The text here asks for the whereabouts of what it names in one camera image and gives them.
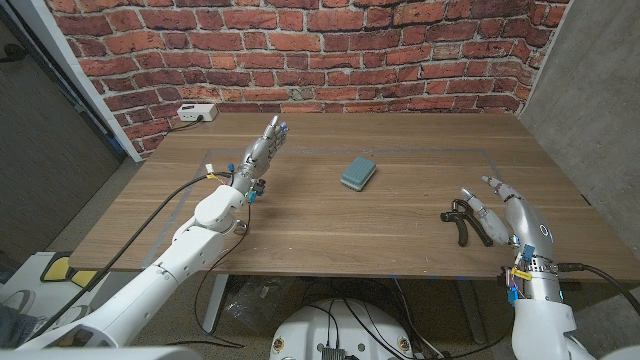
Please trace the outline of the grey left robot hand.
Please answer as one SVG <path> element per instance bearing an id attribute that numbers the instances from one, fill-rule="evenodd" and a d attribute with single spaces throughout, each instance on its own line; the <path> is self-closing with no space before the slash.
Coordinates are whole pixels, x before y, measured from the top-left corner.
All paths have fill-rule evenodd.
<path id="1" fill-rule="evenodd" d="M 234 172 L 230 186 L 246 194 L 269 169 L 271 160 L 286 142 L 288 127 L 275 115 L 262 136 L 250 144 Z"/>

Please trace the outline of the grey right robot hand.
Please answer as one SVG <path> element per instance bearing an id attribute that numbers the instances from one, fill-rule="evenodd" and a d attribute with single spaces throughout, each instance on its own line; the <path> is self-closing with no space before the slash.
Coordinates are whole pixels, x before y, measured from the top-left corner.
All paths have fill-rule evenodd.
<path id="1" fill-rule="evenodd" d="M 505 203 L 505 219 L 510 227 L 508 230 L 500 217 L 470 190 L 461 188 L 463 200 L 477 214 L 476 219 L 482 230 L 494 243 L 511 245 L 517 249 L 514 264 L 519 270 L 531 273 L 553 272 L 554 239 L 541 213 L 510 185 L 487 176 L 483 176 L 482 180 Z"/>

